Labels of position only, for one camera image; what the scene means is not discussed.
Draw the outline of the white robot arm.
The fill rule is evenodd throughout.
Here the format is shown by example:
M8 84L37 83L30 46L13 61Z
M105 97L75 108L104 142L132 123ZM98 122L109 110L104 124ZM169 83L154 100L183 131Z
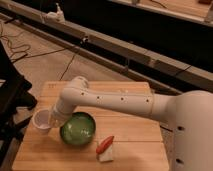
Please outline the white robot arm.
M60 127L78 106L97 107L170 125L174 132L172 171L213 171L213 93L194 90L170 96L92 90L77 76L60 92L49 124Z

